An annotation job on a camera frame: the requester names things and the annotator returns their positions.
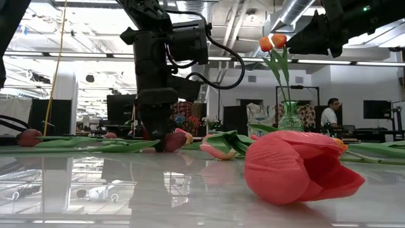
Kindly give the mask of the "black desk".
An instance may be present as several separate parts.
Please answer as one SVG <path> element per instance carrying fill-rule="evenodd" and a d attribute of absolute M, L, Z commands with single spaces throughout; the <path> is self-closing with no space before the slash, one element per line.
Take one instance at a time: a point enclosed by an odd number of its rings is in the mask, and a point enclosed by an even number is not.
<path fill-rule="evenodd" d="M 367 143 L 386 143 L 388 136 L 392 136 L 393 141 L 405 140 L 405 130 L 388 130 L 383 127 L 359 128 L 343 133 L 342 138 Z"/>

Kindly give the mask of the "black rectangular frame stand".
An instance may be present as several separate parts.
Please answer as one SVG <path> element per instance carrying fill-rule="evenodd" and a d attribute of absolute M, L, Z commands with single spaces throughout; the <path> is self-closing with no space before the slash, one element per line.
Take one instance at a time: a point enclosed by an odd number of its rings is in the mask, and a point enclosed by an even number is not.
<path fill-rule="evenodd" d="M 278 95 L 278 90 L 283 89 L 285 86 L 276 86 L 276 106 L 275 106 L 275 125 L 278 128 L 278 121 L 282 117 L 282 114 L 284 112 L 282 101 L 279 100 L 279 95 Z M 303 86 L 303 85 L 292 85 L 290 86 L 290 90 L 304 90 L 307 89 L 310 92 L 312 92 L 312 89 L 316 91 L 316 94 L 313 94 L 313 96 L 316 98 L 316 105 L 314 106 L 315 111 L 316 111 L 316 125 L 309 126 L 309 127 L 304 127 L 304 130 L 309 130 L 312 128 L 313 130 L 317 129 L 319 130 L 321 127 L 321 105 L 320 105 L 320 88 L 319 87 L 313 87 L 313 86 Z"/>

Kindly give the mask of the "silver spiral duct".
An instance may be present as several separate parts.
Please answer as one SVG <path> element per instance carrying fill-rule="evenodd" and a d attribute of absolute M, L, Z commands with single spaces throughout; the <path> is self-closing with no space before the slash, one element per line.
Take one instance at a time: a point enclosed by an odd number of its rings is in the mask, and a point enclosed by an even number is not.
<path fill-rule="evenodd" d="M 269 38 L 275 34 L 285 35 L 287 40 L 297 34 L 298 21 L 312 7 L 316 0 L 282 0 L 281 8 L 273 6 L 273 11 L 267 11 L 261 27 L 261 36 Z"/>

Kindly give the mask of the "pink tulip bouquet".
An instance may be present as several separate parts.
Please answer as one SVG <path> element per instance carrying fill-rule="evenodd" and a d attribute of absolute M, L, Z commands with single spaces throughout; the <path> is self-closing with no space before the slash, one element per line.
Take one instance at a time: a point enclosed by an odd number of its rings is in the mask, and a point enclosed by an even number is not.
<path fill-rule="evenodd" d="M 247 148 L 255 141 L 250 137 L 238 134 L 208 134 L 204 138 L 206 140 L 205 143 L 200 145 L 200 150 L 209 153 L 219 160 L 245 159 Z M 341 162 L 405 166 L 404 159 L 375 158 L 351 151 L 346 151 L 339 160 Z"/>

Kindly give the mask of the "brown dotted cloth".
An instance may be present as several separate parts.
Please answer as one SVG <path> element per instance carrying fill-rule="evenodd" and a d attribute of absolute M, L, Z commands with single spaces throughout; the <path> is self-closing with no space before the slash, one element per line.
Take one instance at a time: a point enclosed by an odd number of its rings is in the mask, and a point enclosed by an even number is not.
<path fill-rule="evenodd" d="M 302 122 L 303 127 L 309 127 L 316 125 L 316 111 L 314 106 L 306 104 L 304 106 L 298 106 L 297 112 L 299 119 Z"/>

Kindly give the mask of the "black partition panel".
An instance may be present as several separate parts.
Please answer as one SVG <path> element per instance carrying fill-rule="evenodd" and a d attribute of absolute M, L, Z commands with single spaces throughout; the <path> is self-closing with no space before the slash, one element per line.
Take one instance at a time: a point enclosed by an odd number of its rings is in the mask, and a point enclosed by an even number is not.
<path fill-rule="evenodd" d="M 238 134 L 247 135 L 246 106 L 225 106 L 223 108 L 223 130 L 236 130 Z"/>
<path fill-rule="evenodd" d="M 32 129 L 44 132 L 48 99 L 33 99 L 28 124 Z M 70 134 L 72 101 L 54 99 L 48 116 L 47 136 Z"/>

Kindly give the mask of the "white board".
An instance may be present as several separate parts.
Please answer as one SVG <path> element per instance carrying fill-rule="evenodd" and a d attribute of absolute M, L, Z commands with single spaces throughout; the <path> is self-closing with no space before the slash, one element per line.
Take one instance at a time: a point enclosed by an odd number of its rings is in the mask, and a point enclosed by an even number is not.
<path fill-rule="evenodd" d="M 0 99 L 0 115 L 5 115 L 8 117 L 13 117 L 28 123 L 30 111 L 32 106 L 32 100 L 28 98 L 8 98 Z M 4 120 L 11 124 L 15 124 L 19 127 L 24 127 L 14 121 Z M 9 127 L 0 125 L 0 135 L 11 135 L 16 136 L 20 131 L 13 130 Z"/>

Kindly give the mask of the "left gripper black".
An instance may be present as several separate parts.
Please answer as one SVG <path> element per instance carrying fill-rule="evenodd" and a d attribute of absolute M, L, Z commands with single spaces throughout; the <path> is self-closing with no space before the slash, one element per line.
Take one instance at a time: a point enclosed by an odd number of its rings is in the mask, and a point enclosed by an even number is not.
<path fill-rule="evenodd" d="M 199 97 L 201 85 L 197 81 L 168 77 L 166 87 L 143 89 L 137 94 L 139 105 L 173 104 L 178 99 L 195 101 Z M 163 141 L 167 134 L 173 133 L 170 125 L 170 106 L 139 106 L 139 116 L 149 137 L 159 142 L 153 146 L 156 151 L 164 151 Z"/>

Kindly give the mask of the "green glass vase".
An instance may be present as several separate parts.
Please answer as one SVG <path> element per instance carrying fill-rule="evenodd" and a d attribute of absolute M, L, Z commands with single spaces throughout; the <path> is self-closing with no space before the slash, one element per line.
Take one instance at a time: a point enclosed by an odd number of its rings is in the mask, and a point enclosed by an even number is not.
<path fill-rule="evenodd" d="M 304 127 L 299 118 L 297 101 L 282 101 L 283 114 L 278 121 L 280 130 L 293 130 L 303 132 Z"/>

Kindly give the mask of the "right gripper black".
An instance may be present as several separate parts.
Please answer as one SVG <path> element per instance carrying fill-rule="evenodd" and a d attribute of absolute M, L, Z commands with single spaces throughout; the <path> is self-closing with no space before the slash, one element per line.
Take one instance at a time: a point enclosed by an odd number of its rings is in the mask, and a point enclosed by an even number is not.
<path fill-rule="evenodd" d="M 290 53 L 327 53 L 333 58 L 342 54 L 347 41 L 342 34 L 344 10 L 341 0 L 321 0 L 325 14 L 314 15 L 310 23 L 287 41 Z"/>

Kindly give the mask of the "small flower bouquet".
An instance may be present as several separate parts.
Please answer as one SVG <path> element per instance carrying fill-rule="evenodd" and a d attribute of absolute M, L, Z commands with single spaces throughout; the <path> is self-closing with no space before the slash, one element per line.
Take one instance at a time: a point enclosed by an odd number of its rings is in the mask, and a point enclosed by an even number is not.
<path fill-rule="evenodd" d="M 202 122 L 203 125 L 208 128 L 208 130 L 221 131 L 222 123 L 221 120 L 219 120 L 216 115 L 212 117 L 203 117 Z"/>

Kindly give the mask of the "dark red tulip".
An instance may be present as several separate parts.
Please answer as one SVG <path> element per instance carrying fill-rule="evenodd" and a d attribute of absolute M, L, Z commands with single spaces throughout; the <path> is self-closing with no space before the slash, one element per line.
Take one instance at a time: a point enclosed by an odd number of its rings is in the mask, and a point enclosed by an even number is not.
<path fill-rule="evenodd" d="M 43 136 L 38 130 L 28 129 L 19 134 L 17 145 L 27 148 L 62 149 L 101 153 L 136 153 L 154 147 L 161 141 L 128 140 L 114 137 Z"/>
<path fill-rule="evenodd" d="M 173 132 L 165 136 L 163 141 L 164 151 L 173 152 L 184 146 L 187 142 L 187 137 L 183 132 Z"/>
<path fill-rule="evenodd" d="M 107 132 L 105 135 L 103 135 L 102 139 L 97 139 L 97 142 L 102 143 L 102 145 L 105 146 L 108 145 L 124 146 L 128 144 L 128 142 L 126 142 L 124 139 L 118 138 L 117 135 L 113 132 Z"/>

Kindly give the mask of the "person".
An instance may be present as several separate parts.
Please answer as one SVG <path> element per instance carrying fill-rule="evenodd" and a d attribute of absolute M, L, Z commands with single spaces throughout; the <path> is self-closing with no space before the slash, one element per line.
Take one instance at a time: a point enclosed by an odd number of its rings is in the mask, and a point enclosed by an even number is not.
<path fill-rule="evenodd" d="M 328 107 L 325 108 L 321 114 L 321 126 L 329 124 L 336 127 L 338 124 L 336 111 L 340 108 L 340 102 L 337 98 L 330 98 L 328 100 Z"/>

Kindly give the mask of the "black monitor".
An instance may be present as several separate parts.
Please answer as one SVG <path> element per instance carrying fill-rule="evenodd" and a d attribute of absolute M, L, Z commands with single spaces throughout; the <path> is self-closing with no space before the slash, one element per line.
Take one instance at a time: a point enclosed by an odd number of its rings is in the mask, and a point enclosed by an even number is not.
<path fill-rule="evenodd" d="M 392 105 L 390 101 L 364 100 L 363 118 L 364 119 L 391 119 Z"/>

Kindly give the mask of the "mandala tapestry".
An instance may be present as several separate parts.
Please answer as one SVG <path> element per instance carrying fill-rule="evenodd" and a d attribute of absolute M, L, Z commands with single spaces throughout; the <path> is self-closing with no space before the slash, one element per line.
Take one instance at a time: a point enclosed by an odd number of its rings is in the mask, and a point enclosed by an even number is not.
<path fill-rule="evenodd" d="M 173 119 L 178 128 L 190 133 L 192 136 L 197 136 L 203 104 L 181 101 L 176 103 L 173 108 Z"/>

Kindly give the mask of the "white patterned cloth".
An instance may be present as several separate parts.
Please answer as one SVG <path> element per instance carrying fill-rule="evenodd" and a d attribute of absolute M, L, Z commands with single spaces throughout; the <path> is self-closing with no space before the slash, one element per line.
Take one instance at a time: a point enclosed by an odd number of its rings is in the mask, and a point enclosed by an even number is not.
<path fill-rule="evenodd" d="M 249 103 L 246 105 L 247 123 L 272 126 L 275 123 L 275 108 Z"/>

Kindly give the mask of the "black monitor screen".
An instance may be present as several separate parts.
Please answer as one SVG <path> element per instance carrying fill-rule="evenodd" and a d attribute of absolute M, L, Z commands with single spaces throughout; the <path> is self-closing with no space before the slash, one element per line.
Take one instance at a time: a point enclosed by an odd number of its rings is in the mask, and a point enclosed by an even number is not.
<path fill-rule="evenodd" d="M 107 115 L 111 125 L 123 125 L 132 118 L 135 94 L 107 95 Z"/>

